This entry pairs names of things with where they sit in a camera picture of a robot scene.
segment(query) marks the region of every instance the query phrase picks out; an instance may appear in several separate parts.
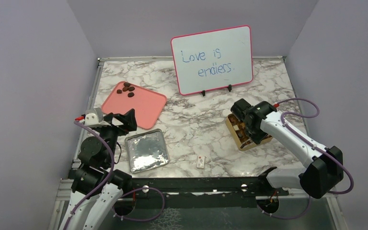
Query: red frame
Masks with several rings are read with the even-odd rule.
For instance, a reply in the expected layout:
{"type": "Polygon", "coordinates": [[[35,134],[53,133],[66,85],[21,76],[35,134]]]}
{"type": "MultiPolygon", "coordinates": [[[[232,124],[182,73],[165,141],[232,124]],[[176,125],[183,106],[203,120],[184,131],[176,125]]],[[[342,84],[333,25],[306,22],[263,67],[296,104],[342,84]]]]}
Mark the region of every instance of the red frame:
{"type": "MultiPolygon", "coordinates": [[[[250,55],[251,55],[251,60],[252,60],[252,79],[250,81],[247,81],[247,82],[243,82],[243,83],[238,83],[238,84],[234,84],[232,86],[236,86],[236,85],[242,85],[242,84],[247,84],[247,83],[250,83],[253,81],[254,77],[253,77],[253,56],[252,56],[252,29],[250,28],[249,25],[239,25],[239,26],[234,26],[234,27],[229,27],[229,28],[224,28],[224,29],[218,29],[218,30],[211,30],[211,31],[205,31],[205,32],[199,32],[199,33],[195,33],[195,34],[187,34],[187,35],[181,35],[181,36],[176,36],[176,37],[173,37],[171,40],[170,40],[170,46],[171,48],[173,47],[173,39],[175,38],[179,38],[179,37],[187,37],[187,36],[193,36],[193,35],[200,35],[200,34],[206,34],[206,33],[210,33],[210,32],[216,32],[216,31],[221,31],[221,30],[229,30],[229,29],[234,29],[234,28],[239,28],[239,27],[245,27],[247,26],[249,28],[249,32],[250,32],[250,55]]],[[[177,68],[175,66],[175,58],[174,58],[174,52],[173,52],[173,48],[172,48],[172,60],[174,62],[174,70],[175,70],[175,75],[177,77],[177,83],[178,83],[178,92],[183,95],[183,96],[187,96],[187,95],[192,95],[192,94],[196,94],[196,93],[200,93],[202,91],[198,91],[198,92],[191,92],[191,93],[187,93],[187,94],[182,94],[181,91],[180,91],[180,82],[178,81],[178,74],[177,74],[177,68]]],[[[219,89],[224,89],[224,88],[227,88],[227,86],[223,86],[223,87],[218,87],[218,88],[214,88],[214,89],[209,89],[209,90],[205,90],[205,92],[208,92],[208,91],[212,91],[212,90],[219,90],[219,89]]]]}

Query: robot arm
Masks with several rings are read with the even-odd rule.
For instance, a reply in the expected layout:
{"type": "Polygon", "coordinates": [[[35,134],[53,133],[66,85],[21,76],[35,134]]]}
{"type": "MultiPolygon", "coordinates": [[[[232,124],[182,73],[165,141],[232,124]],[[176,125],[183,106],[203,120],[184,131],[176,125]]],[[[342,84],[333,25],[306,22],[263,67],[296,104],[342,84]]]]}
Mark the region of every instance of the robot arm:
{"type": "Polygon", "coordinates": [[[343,179],[343,170],[314,148],[326,151],[340,163],[343,162],[342,152],[335,146],[330,149],[326,148],[288,124],[298,134],[311,141],[314,147],[307,145],[285,127],[281,122],[282,113],[277,111],[273,105],[268,102],[260,102],[251,106],[244,99],[240,99],[235,102],[231,111],[238,120],[245,123],[246,134],[254,143],[260,144],[267,135],[271,135],[290,150],[305,167],[301,169],[270,168],[260,176],[267,187],[303,189],[310,196],[319,199],[343,179]]]}

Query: pink tray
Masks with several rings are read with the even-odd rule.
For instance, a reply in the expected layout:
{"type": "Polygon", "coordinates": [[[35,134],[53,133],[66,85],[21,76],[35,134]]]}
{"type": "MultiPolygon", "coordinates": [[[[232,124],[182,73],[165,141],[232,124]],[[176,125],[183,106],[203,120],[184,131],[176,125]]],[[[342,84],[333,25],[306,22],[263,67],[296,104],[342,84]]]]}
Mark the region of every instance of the pink tray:
{"type": "Polygon", "coordinates": [[[121,81],[115,86],[103,103],[102,111],[106,114],[125,114],[130,109],[135,109],[138,126],[144,129],[152,128],[167,102],[167,97],[134,84],[131,85],[135,87],[133,91],[135,96],[127,97],[129,91],[117,94],[116,90],[122,90],[123,83],[125,81],[121,81]]]}

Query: marble tabletop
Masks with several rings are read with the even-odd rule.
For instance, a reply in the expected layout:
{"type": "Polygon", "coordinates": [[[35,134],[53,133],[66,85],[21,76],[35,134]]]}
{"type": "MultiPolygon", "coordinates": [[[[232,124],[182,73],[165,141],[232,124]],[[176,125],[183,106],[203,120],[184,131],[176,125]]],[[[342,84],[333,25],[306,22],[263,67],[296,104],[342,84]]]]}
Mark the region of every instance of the marble tabletop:
{"type": "MultiPolygon", "coordinates": [[[[282,60],[254,60],[251,83],[201,94],[182,96],[178,92],[173,61],[106,61],[100,78],[95,107],[101,107],[120,81],[140,85],[167,96],[167,103],[156,125],[164,133],[170,162],[162,167],[132,174],[133,177],[237,177],[258,176],[271,166],[299,168],[302,164],[277,140],[247,151],[239,151],[225,125],[233,103],[244,98],[251,105],[260,101],[275,103],[294,97],[282,60]],[[205,156],[205,168],[198,169],[198,156],[205,156]]],[[[296,103],[282,104],[284,111],[299,111],[296,103]]],[[[303,121],[287,118],[305,132],[303,121]]],[[[128,136],[147,132],[138,128],[128,136]]],[[[115,166],[130,173],[125,137],[118,139],[122,157],[115,166]]]]}

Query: small white box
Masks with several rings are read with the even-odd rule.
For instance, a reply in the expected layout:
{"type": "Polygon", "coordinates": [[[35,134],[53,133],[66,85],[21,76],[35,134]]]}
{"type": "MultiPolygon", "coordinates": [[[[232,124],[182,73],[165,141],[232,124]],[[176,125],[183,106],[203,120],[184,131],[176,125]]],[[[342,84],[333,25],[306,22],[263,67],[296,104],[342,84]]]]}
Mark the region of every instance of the small white box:
{"type": "Polygon", "coordinates": [[[205,164],[205,157],[198,156],[198,159],[197,159],[197,168],[203,169],[204,168],[204,164],[205,164]]]}

